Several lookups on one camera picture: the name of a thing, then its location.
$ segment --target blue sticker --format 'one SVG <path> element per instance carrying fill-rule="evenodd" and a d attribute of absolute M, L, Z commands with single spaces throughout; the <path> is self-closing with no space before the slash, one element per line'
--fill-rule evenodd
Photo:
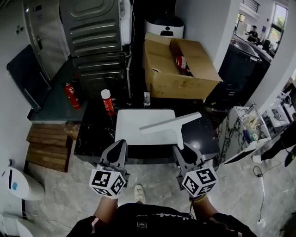
<path fill-rule="evenodd" d="M 14 183 L 12 184 L 12 189 L 13 189 L 13 190 L 17 190 L 17 187 L 18 187 L 18 183 L 17 183 L 17 182 L 14 182 Z"/>

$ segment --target black pants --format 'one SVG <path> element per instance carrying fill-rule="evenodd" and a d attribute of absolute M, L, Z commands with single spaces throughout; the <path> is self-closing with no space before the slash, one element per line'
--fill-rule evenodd
<path fill-rule="evenodd" d="M 290 127 L 283 132 L 281 138 L 261 156 L 261 160 L 272 159 L 278 152 L 296 145 L 296 123 L 293 122 Z"/>

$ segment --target wall socket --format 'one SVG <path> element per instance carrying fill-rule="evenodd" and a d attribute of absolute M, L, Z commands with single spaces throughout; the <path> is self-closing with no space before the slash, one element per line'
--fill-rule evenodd
<path fill-rule="evenodd" d="M 16 33 L 16 35 L 19 35 L 23 31 L 24 31 L 24 27 L 22 25 L 18 25 L 15 33 Z"/>

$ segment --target black shirt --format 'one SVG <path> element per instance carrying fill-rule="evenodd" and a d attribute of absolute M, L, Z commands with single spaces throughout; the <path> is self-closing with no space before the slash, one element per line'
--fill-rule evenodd
<path fill-rule="evenodd" d="M 114 236 L 157 233 L 174 236 L 248 236 L 256 237 L 251 230 L 232 216 L 221 213 L 203 222 L 193 219 L 188 213 L 170 207 L 129 203 L 120 206 L 110 224 L 97 217 L 79 221 L 67 237 Z"/>
<path fill-rule="evenodd" d="M 253 36 L 253 37 L 258 37 L 258 33 L 256 32 L 256 31 L 250 31 L 250 32 L 248 32 L 251 36 Z M 251 41 L 251 42 L 255 42 L 256 41 L 256 39 L 254 39 L 254 38 L 252 38 L 252 37 L 250 37 L 249 36 L 249 38 L 248 38 L 248 41 Z"/>

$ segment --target red bottle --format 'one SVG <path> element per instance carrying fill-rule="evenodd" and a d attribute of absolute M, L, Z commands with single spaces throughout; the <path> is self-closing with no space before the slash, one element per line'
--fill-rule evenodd
<path fill-rule="evenodd" d="M 107 114 L 112 116 L 115 114 L 114 108 L 113 108 L 113 103 L 111 99 L 111 94 L 110 91 L 105 89 L 101 91 L 101 96 L 103 98 L 104 106 L 107 111 Z"/>
<path fill-rule="evenodd" d="M 70 102 L 71 102 L 73 108 L 74 109 L 81 108 L 79 100 L 78 100 L 77 96 L 75 95 L 75 90 L 72 86 L 72 83 L 67 82 L 66 85 L 64 86 L 64 91 L 66 92 L 68 98 L 70 99 Z"/>

